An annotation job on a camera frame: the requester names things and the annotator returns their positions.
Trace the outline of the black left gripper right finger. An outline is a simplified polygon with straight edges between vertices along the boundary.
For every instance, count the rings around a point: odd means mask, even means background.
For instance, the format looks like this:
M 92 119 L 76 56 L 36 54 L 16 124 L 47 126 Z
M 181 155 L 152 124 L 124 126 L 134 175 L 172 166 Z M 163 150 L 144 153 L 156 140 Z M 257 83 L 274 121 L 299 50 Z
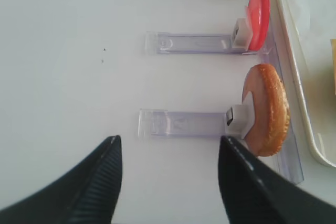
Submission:
M 335 206 L 305 192 L 222 136 L 218 185 L 230 223 L 335 223 Z

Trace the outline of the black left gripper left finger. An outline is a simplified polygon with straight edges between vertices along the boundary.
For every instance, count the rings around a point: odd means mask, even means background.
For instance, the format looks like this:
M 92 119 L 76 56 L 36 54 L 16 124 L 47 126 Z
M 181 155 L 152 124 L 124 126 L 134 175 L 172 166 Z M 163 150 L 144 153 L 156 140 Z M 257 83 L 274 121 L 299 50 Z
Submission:
M 107 137 L 62 177 L 1 210 L 1 223 L 111 223 L 123 177 L 120 136 Z

